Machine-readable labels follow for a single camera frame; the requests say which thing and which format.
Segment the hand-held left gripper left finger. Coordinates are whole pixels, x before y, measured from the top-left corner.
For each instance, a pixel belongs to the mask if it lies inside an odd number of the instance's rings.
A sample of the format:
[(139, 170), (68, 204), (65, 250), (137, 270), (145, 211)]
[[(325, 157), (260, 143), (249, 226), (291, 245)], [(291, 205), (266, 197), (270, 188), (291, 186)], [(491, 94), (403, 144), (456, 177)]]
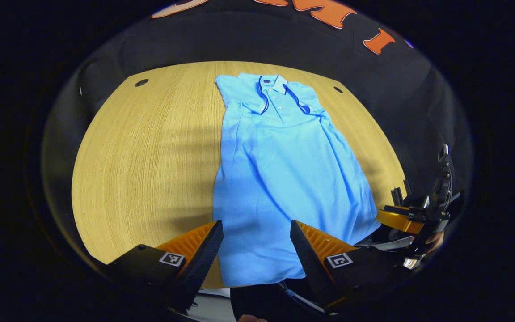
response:
[(105, 266), (109, 281), (180, 313), (194, 303), (224, 238), (220, 220), (159, 246), (138, 244)]

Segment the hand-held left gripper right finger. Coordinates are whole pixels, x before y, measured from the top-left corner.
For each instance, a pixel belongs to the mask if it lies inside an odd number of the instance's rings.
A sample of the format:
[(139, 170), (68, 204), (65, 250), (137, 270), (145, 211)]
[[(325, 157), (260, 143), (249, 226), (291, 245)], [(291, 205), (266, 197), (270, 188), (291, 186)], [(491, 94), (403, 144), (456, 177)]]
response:
[(291, 222), (290, 238), (313, 297), (331, 314), (382, 304), (412, 277), (398, 254), (349, 245), (297, 220)]

